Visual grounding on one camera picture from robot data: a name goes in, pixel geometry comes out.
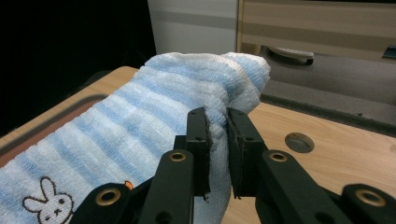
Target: wooden surface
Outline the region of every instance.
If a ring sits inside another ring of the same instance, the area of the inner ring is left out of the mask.
[[[121,67],[90,87],[0,139],[0,147],[55,116],[80,99],[111,94],[137,70]],[[284,108],[260,104],[249,117],[270,149],[289,152],[322,187],[340,193],[346,184],[363,183],[396,197],[396,139]],[[304,133],[315,148],[307,154],[288,149],[285,136]],[[230,200],[223,223],[260,223],[252,198]]]

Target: round hole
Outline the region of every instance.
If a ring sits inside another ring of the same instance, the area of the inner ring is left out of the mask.
[[[295,152],[308,153],[314,150],[314,141],[303,133],[289,133],[285,138],[286,145]]]
[[[171,161],[184,161],[186,155],[184,153],[175,152],[170,155]]]
[[[281,154],[279,152],[271,153],[270,154],[270,158],[273,161],[286,161],[288,159],[285,155],[283,155],[283,154]]]
[[[368,203],[375,207],[383,207],[387,204],[387,201],[381,195],[370,191],[368,189],[356,190],[356,196],[364,203]]]
[[[118,201],[121,196],[119,189],[103,189],[96,195],[96,203],[101,206],[108,206]]]
[[[155,217],[155,221],[159,224],[168,224],[172,221],[172,215],[169,212],[161,212]]]
[[[320,223],[323,223],[323,224],[333,224],[334,223],[334,219],[326,213],[318,212],[315,214],[315,218],[317,219],[317,221],[319,221]]]

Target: wooden table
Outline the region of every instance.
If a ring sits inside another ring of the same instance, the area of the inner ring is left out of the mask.
[[[121,67],[51,110],[2,137],[0,147],[28,133],[51,117],[89,96],[111,94],[137,70]],[[319,119],[273,105],[260,104],[250,114],[270,149],[287,151],[322,187],[341,193],[346,184],[362,183],[396,198],[396,139]],[[304,133],[315,143],[310,153],[296,153],[285,144],[289,133]],[[230,200],[223,223],[260,223],[254,199]]]

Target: rabbit embroidery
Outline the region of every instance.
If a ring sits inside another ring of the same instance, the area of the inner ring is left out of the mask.
[[[37,213],[38,223],[64,224],[73,214],[74,202],[65,193],[56,193],[55,183],[44,176],[40,181],[44,200],[32,196],[23,199],[23,207],[31,213]]]

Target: bunny face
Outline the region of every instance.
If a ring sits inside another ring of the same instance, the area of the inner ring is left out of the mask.
[[[23,199],[23,207],[31,213],[37,213],[39,223],[63,224],[73,214],[72,197],[56,193],[55,184],[48,178],[41,179],[41,190],[45,200],[31,196]]]

